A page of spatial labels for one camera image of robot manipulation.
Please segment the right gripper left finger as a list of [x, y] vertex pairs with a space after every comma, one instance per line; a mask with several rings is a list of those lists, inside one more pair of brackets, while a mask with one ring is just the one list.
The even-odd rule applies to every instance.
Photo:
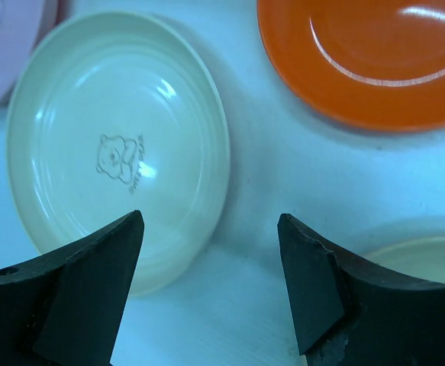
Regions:
[[143, 232], [134, 210], [0, 269], [0, 365], [109, 365]]

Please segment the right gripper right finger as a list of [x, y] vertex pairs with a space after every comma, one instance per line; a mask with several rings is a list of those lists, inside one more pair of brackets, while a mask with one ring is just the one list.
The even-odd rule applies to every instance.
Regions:
[[284, 213], [279, 248], [309, 365], [445, 365], [445, 284], [373, 263]]

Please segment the beige floral plate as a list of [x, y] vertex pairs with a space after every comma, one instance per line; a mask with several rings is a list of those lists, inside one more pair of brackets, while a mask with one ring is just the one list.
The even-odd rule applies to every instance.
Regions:
[[445, 236], [396, 243], [369, 252], [364, 257], [393, 271], [445, 284]]

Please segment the cream bear-print plate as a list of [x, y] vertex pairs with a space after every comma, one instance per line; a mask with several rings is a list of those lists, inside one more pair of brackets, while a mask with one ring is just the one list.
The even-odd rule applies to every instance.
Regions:
[[39, 252], [142, 213], [133, 295], [182, 275], [218, 224], [231, 172], [221, 97], [159, 18], [104, 11], [56, 27], [15, 85], [7, 128], [12, 197]]

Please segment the orange round plate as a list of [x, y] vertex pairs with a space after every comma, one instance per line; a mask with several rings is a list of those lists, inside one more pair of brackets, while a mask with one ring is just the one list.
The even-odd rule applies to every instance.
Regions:
[[349, 127], [445, 127], [445, 0], [260, 1], [260, 36], [284, 83]]

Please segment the pink round plate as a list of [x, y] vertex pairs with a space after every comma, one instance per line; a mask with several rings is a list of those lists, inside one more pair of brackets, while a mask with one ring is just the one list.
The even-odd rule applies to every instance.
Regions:
[[0, 104], [36, 45], [58, 22], [59, 1], [0, 0]]

